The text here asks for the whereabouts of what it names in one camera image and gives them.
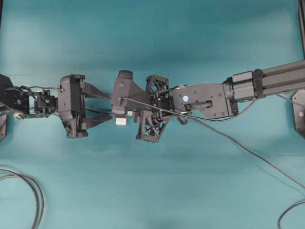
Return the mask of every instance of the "joint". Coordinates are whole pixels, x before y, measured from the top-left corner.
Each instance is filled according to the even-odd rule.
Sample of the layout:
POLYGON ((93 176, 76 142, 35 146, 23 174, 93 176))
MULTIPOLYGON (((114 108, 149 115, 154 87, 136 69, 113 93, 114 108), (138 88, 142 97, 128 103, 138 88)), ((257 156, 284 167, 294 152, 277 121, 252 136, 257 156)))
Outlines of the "joint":
POLYGON ((252 72, 255 96, 259 99, 265 97, 263 90, 263 76, 264 76, 264 72, 261 69, 255 69, 252 72))

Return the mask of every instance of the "teal surface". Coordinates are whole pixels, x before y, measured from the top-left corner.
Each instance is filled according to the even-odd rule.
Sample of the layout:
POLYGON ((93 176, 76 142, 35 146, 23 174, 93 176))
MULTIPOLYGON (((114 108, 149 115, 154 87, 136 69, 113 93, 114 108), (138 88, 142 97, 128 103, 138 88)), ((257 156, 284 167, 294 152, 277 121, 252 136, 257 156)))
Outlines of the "teal surface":
MULTIPOLYGON (((15 85, 56 86, 82 73, 111 93, 120 69, 145 86, 221 83, 255 68, 303 59, 296 0, 5 0, 0 72, 15 85)), ((89 101, 109 108, 108 101, 89 101)), ((214 124, 305 183, 305 140, 291 105, 273 96, 214 124)), ((135 140, 114 120, 66 139, 56 117, 9 119, 1 167, 34 176, 42 229, 275 229, 304 191, 227 139, 171 120, 161 142, 135 140)), ((283 219, 305 227, 305 207, 283 219)), ((17 179, 0 183, 0 228, 29 229, 34 198, 17 179)))

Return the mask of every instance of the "gray cable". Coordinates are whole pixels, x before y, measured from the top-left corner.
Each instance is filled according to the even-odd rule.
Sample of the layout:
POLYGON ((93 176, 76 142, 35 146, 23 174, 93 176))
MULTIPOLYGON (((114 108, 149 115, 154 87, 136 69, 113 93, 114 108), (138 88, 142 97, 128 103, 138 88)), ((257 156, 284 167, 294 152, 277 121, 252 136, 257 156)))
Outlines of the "gray cable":
POLYGON ((292 104, 299 105, 299 106, 305 108, 304 105, 299 104, 299 103, 296 103, 296 102, 294 102, 293 100, 286 98, 285 96, 282 96, 282 95, 280 95, 280 94, 277 94, 277 96, 280 97, 280 98, 282 98, 282 99, 285 99, 286 101, 288 101, 288 102, 290 102, 290 103, 292 103, 292 104))
MULTIPOLYGON (((147 105, 147 106, 150 106, 149 104, 146 104, 146 103, 143 103, 143 102, 140 102, 140 101, 136 101, 136 100, 133 100, 133 99, 129 99, 129 98, 124 98, 124 99, 127 99, 127 100, 130 100, 130 101, 133 101, 133 102, 136 102, 136 103, 140 103, 140 104, 143 104, 143 105, 147 105)), ((253 101, 246 109, 249 109, 251 105, 254 104, 255 101, 253 101)), ((166 112, 169 112, 169 113, 172 113, 172 114, 175 114, 173 112, 170 112, 170 111, 167 111, 165 109, 162 109, 162 108, 157 108, 157 107, 154 107, 152 106, 153 108, 155 109, 159 109, 159 110, 163 110, 163 111, 166 111, 166 112)), ((278 168, 277 166, 275 166, 274 164, 272 164, 271 162, 269 162, 267 159, 265 159, 264 157, 254 153, 253 151, 251 151, 250 149, 248 149, 247 147, 245 147, 242 143, 240 143, 239 141, 237 141, 235 138, 219 131, 219 130, 216 130, 214 129, 213 127, 209 126, 208 124, 204 123, 204 122, 201 122, 199 121, 199 119, 202 119, 202 118, 198 118, 198 117, 194 117, 194 116, 190 116, 190 115, 183 115, 183 114, 179 114, 177 113, 177 115, 180 115, 180 116, 187 116, 188 118, 194 120, 195 122, 198 122, 200 125, 203 125, 204 127, 208 128, 209 130, 212 130, 214 131, 215 133, 223 136, 223 137, 226 137, 228 139, 230 139, 231 141, 233 141, 234 143, 236 143, 238 146, 240 146, 242 149, 246 150, 247 152, 249 152, 250 154, 252 154, 253 156, 263 160, 264 162, 266 162, 269 166, 271 166, 272 168, 276 169, 279 173, 281 173, 283 176, 287 177, 289 180, 291 180, 292 182, 294 182, 295 184, 297 184, 298 186, 300 186, 301 188, 305 189, 305 185, 299 183, 298 181, 296 181, 295 179, 293 179, 291 176, 289 176, 287 173, 285 173, 284 171, 282 171, 280 168, 278 168)), ((290 211, 291 209, 293 209, 294 207, 296 206, 299 206, 299 205, 302 205, 302 204, 305 204, 305 201, 304 202, 300 202, 300 203, 297 203, 295 205, 292 205, 291 207, 289 207, 278 219, 277 221, 277 225, 278 225, 278 229, 281 229, 281 220, 283 218, 283 216, 288 212, 290 211)))
POLYGON ((35 202, 36 202, 36 211, 35 211, 35 217, 34 217, 34 221, 33 221, 33 224, 32 224, 32 229, 37 229, 38 226, 39 226, 39 223, 40 223, 40 215, 41 215, 41 218, 42 218, 42 214, 43 214, 43 210, 41 210, 41 214, 39 214, 39 199, 38 199, 38 194, 35 190, 35 188, 31 185, 31 183, 27 180, 27 178, 23 175, 20 175, 20 174, 17 174, 13 171, 10 171, 10 170, 7 170, 7 169, 0 169, 0 172, 5 172, 5 173, 9 173, 11 174, 12 176, 11 177, 19 177, 20 179, 22 179, 24 182, 26 182, 31 190, 33 191, 34 193, 34 197, 35 197, 35 202))
POLYGON ((28 88, 40 88, 40 89, 43 89, 43 90, 57 90, 57 91, 60 91, 62 92, 63 90, 61 88, 58 88, 58 87, 41 87, 41 86, 31 86, 31 87, 28 87, 28 88))
MULTIPOLYGON (((33 182, 35 184, 35 186, 37 187, 38 191, 39 191, 40 198, 41 198, 41 208, 40 208, 40 214, 39 214, 38 220, 36 221, 36 225, 38 227, 40 225, 40 222, 41 222, 41 219, 42 219, 42 216, 43 216, 43 213, 44 213, 43 192, 42 192, 42 189, 41 189, 40 185, 33 178, 25 176, 25 175, 21 175, 21 176, 30 180, 31 182, 33 182)), ((5 176, 1 176, 0 180, 7 179, 7 178, 18 178, 18 176, 16 176, 16 175, 5 175, 5 176)))
POLYGON ((296 204, 293 204, 291 207, 287 208, 283 213, 282 215, 280 216, 280 218, 278 219, 277 221, 277 226, 278 226, 278 229, 281 229, 281 220, 282 218, 284 217, 284 215, 286 215, 287 212, 289 212, 291 209, 299 206, 299 205, 303 205, 305 204, 305 201, 302 201, 302 202, 299 202, 299 203, 296 203, 296 204))
POLYGON ((230 118, 226 118, 226 119, 215 120, 215 119, 207 119, 207 118, 202 118, 202 117, 197 117, 197 116, 192 116, 192 115, 187 115, 187 114, 181 114, 181 113, 178 113, 178 112, 175 112, 175 111, 169 111, 169 110, 166 110, 166 109, 163 109, 163 108, 159 108, 159 107, 155 107, 153 105, 150 105, 150 104, 147 104, 147 103, 143 103, 141 101, 134 100, 134 99, 131 99, 131 98, 123 97, 122 99, 129 100, 129 101, 132 101, 132 102, 135 102, 135 103, 138 103, 138 104, 142 104, 142 105, 145 105, 145 106, 148 106, 148 107, 151 107, 153 109, 160 110, 160 111, 165 111, 165 112, 168 112, 168 113, 171 113, 171 114, 174 114, 174 115, 178 115, 178 116, 182 116, 182 117, 186 117, 186 118, 191 118, 191 119, 193 118, 193 119, 197 119, 197 120, 204 120, 204 121, 207 121, 207 122, 214 122, 214 123, 225 122, 225 121, 229 121, 229 120, 235 119, 235 118, 241 116, 242 114, 244 114, 247 110, 249 110, 250 107, 253 106, 254 103, 256 102, 256 100, 252 101, 242 112, 240 112, 236 116, 233 116, 233 117, 230 117, 230 118))

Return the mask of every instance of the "black cable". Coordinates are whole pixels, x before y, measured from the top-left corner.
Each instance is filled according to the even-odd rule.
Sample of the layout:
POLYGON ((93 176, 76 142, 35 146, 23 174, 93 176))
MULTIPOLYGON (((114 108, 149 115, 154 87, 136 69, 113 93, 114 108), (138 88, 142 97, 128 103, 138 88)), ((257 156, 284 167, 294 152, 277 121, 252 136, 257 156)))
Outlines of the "black cable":
POLYGON ((27 86, 20 86, 20 88, 30 92, 30 95, 33 97, 34 100, 36 100, 36 97, 34 96, 33 91, 29 87, 27 87, 27 86))
MULTIPOLYGON (((149 106, 151 107, 151 105, 149 104, 146 104, 146 103, 143 103, 143 102, 140 102, 140 101, 137 101, 137 100, 133 100, 133 99, 129 99, 129 98, 123 98, 123 99, 126 99, 126 100, 130 100, 130 101, 133 101, 133 102, 136 102, 136 103, 139 103, 139 104, 143 104, 143 105, 146 105, 146 106, 149 106)), ((243 112, 247 109, 249 109, 253 104, 254 104, 255 101, 253 101, 248 107, 246 107, 246 109, 243 110, 243 112)), ((167 111, 165 109, 162 109, 162 108, 158 108, 158 107, 154 107, 152 106, 153 108, 155 109, 159 109, 159 110, 163 110, 163 111, 166 111, 166 112, 169 112, 169 113, 172 113, 172 114, 175 114, 176 112, 171 112, 171 111, 167 111)), ((179 116, 186 116, 188 118, 190 118, 191 120, 194 120, 195 122, 198 122, 200 125, 203 125, 204 127, 214 131, 215 133, 221 135, 221 136, 224 136, 228 139, 230 139, 231 141, 233 141, 234 143, 236 143, 238 146, 240 146, 241 148, 243 148, 244 150, 246 150, 247 152, 249 152, 251 155, 263 160, 264 162, 266 162, 269 166, 271 166, 272 168, 276 169, 279 173, 281 173, 283 176, 285 176, 286 178, 288 178, 289 180, 291 180, 292 182, 294 182, 295 184, 297 184, 298 186, 300 186, 301 188, 303 188, 305 190, 305 185, 299 183, 298 181, 296 181, 295 179, 293 179, 291 176, 289 176, 287 173, 285 173, 283 170, 281 170, 280 168, 278 168, 277 166, 275 166, 274 164, 272 164, 271 162, 269 162, 267 159, 265 159, 264 157, 254 153, 253 151, 251 151, 250 149, 248 149, 247 147, 245 147, 242 143, 240 143, 239 141, 237 141, 235 138, 219 131, 219 130, 216 130, 214 129, 213 127, 209 126, 208 124, 204 123, 204 122, 201 122, 199 121, 199 119, 203 119, 203 118, 198 118, 198 117, 194 117, 194 116, 191 116, 191 115, 183 115, 183 114, 179 114, 177 113, 177 115, 179 116)), ((299 206, 299 205, 302 205, 302 204, 305 204, 305 201, 304 202, 300 202, 300 203, 297 203, 295 205, 292 205, 291 207, 289 207, 278 219, 277 221, 277 225, 278 225, 278 229, 281 229, 281 220, 283 218, 283 216, 288 212, 290 211, 291 209, 295 208, 296 206, 299 206)))
POLYGON ((129 100, 129 101, 132 101, 132 102, 135 102, 135 103, 138 103, 138 104, 142 104, 142 105, 145 105, 145 106, 148 106, 148 107, 151 107, 151 108, 153 108, 153 109, 160 110, 160 111, 165 111, 165 112, 168 112, 168 113, 171 113, 171 114, 174 114, 174 115, 178 115, 178 116, 182 116, 182 117, 186 117, 186 118, 193 118, 193 119, 197 119, 197 120, 204 120, 204 121, 207 121, 207 122, 214 122, 214 123, 220 123, 220 122, 229 121, 229 120, 232 120, 232 119, 235 119, 235 118, 241 116, 241 115, 244 114, 247 110, 249 110, 250 107, 253 106, 254 103, 257 101, 257 100, 252 101, 252 102, 251 102, 242 112, 240 112, 240 113, 239 113, 238 115, 236 115, 236 116, 233 116, 233 117, 230 117, 230 118, 226 118, 226 119, 215 120, 215 119, 207 119, 207 118, 192 116, 192 115, 188 115, 188 114, 181 114, 181 113, 178 113, 178 112, 175 112, 175 111, 169 111, 169 110, 166 110, 166 109, 163 109, 163 108, 159 108, 159 107, 156 107, 156 106, 147 104, 147 103, 143 103, 143 102, 141 102, 141 101, 134 100, 134 99, 131 99, 131 98, 123 97, 122 99, 129 100))
MULTIPOLYGON (((221 136, 224 136, 228 139, 230 139, 231 141, 233 141, 234 143, 236 143, 237 145, 239 145, 241 148, 243 148, 244 150, 246 150, 247 152, 249 152, 250 154, 252 154, 253 156, 263 160, 264 162, 266 162, 269 166, 271 166, 272 168, 276 169, 278 172, 280 172, 282 175, 284 175, 285 177, 287 177, 289 180, 291 180, 292 182, 294 182, 295 184, 297 184, 298 186, 300 186, 301 188, 305 189, 305 186, 301 183, 299 183, 298 181, 296 181, 295 179, 293 179, 291 176, 289 176, 287 173, 285 173, 283 170, 281 170, 280 168, 278 168, 277 166, 275 166, 274 164, 272 164, 271 162, 269 162, 267 159, 263 158, 262 156, 254 153, 253 151, 251 151, 250 149, 248 149, 247 147, 245 147, 242 143, 238 142, 235 138, 219 131, 219 130, 216 130, 214 129, 213 127, 197 120, 197 119, 194 119, 194 118, 191 118, 192 120, 194 120, 195 122, 198 122, 199 124, 205 126, 206 128, 216 132, 217 134, 221 135, 221 136)), ((304 202, 300 202, 300 203, 297 203, 297 204, 294 204, 292 205, 291 207, 289 207, 278 219, 277 221, 277 225, 278 225, 278 229, 281 229, 281 220, 283 218, 283 216, 288 212, 290 211, 291 209, 295 208, 296 206, 299 206, 299 205, 302 205, 302 204, 305 204, 305 201, 304 202)))
POLYGON ((112 112, 107 112, 107 111, 97 111, 97 110, 92 110, 92 109, 89 109, 89 108, 86 108, 86 110, 94 112, 94 113, 98 113, 98 114, 103 114, 103 115, 113 115, 112 112))
POLYGON ((17 174, 13 171, 10 171, 10 170, 7 170, 7 169, 0 169, 0 172, 5 172, 5 173, 9 173, 10 175, 6 175, 6 176, 1 176, 0 177, 0 180, 1 179, 5 179, 5 178, 13 178, 13 177, 19 177, 20 179, 22 179, 23 181, 25 181, 31 188, 31 190, 33 191, 34 193, 34 197, 35 197, 35 202, 36 202, 36 211, 35 211, 35 217, 34 217, 34 221, 33 221, 33 224, 32 224, 32 229, 37 229, 39 224, 40 224, 40 221, 42 219, 42 215, 43 215, 43 212, 44 212, 44 197, 43 197, 43 192, 39 186, 39 184, 33 179, 33 178, 30 178, 30 177, 27 177, 27 176, 24 176, 24 175, 20 175, 20 174, 17 174), (41 196, 41 210, 40 210, 40 213, 39 213, 39 209, 40 209, 40 206, 39 206, 39 199, 38 199, 38 194, 35 190, 35 188, 32 186, 32 184, 28 181, 30 180, 31 182, 33 182, 38 190, 39 190, 39 193, 40 193, 40 196, 41 196))
POLYGON ((305 204, 305 201, 299 202, 299 203, 296 203, 296 204, 293 204, 291 207, 287 208, 287 209, 282 213, 282 215, 280 216, 280 218, 279 218, 278 221, 277 221, 278 229, 281 229, 281 220, 282 220, 282 218, 284 217, 284 215, 286 215, 286 213, 289 212, 291 209, 293 209, 293 208, 295 208, 295 207, 297 207, 297 206, 299 206, 299 205, 303 205, 303 204, 305 204))

